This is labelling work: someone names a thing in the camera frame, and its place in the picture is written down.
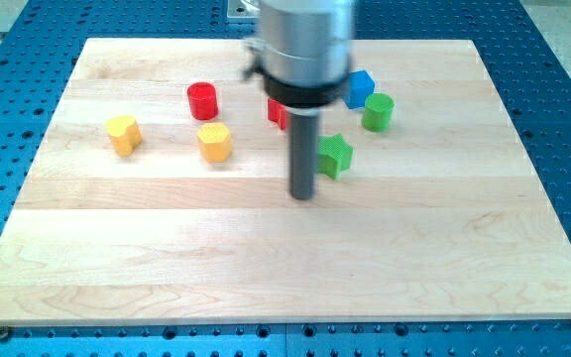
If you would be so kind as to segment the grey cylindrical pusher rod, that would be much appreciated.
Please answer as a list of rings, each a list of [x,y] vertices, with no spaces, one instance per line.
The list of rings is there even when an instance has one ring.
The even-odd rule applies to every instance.
[[[288,110],[288,188],[298,200],[309,200],[315,194],[319,108]]]

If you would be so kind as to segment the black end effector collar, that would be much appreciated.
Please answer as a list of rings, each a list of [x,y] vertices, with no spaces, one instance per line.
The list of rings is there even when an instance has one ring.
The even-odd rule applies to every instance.
[[[299,87],[286,84],[263,73],[263,88],[269,97],[291,108],[314,108],[328,105],[349,91],[350,72],[346,71],[337,81],[315,87]]]

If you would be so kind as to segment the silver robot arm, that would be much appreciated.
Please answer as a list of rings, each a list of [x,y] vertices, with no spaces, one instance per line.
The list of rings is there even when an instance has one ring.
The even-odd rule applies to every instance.
[[[352,67],[354,0],[264,0],[256,35],[245,40],[252,55],[243,77],[257,74],[265,93],[288,117],[288,190],[315,194],[320,109],[348,90]]]

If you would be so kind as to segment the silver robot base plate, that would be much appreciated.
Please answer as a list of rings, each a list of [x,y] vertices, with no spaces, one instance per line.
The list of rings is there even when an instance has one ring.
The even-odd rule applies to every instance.
[[[230,23],[255,23],[260,15],[259,0],[225,0],[224,5]]]

